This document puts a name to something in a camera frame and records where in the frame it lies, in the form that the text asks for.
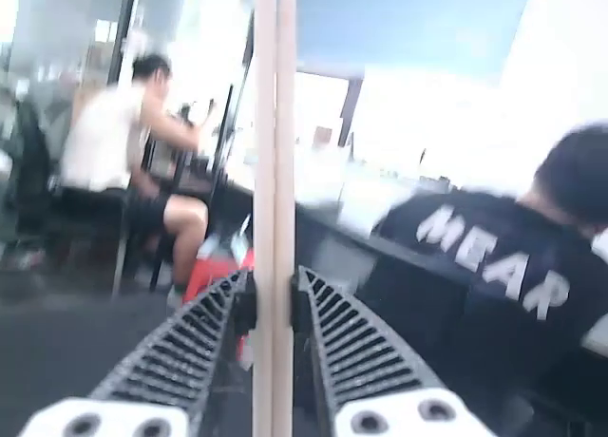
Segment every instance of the black chair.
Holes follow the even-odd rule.
[[[17,216],[17,233],[42,239],[117,237],[112,282],[112,295],[117,295],[128,238],[126,194],[62,187],[53,175],[46,139],[30,103],[18,105],[16,127],[24,145],[21,160],[12,169],[15,179],[10,207]]]

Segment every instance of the knee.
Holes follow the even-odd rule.
[[[207,205],[198,199],[192,199],[188,207],[189,219],[191,223],[196,223],[200,226],[207,226],[209,221],[209,210]]]

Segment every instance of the white wall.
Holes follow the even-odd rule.
[[[608,0],[528,0],[500,84],[509,146],[502,165],[521,187],[576,124],[608,118]]]

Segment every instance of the leg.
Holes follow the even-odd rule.
[[[197,259],[197,252],[207,231],[207,206],[194,198],[173,195],[166,203],[164,227],[176,235],[173,247],[173,278],[185,287]]]

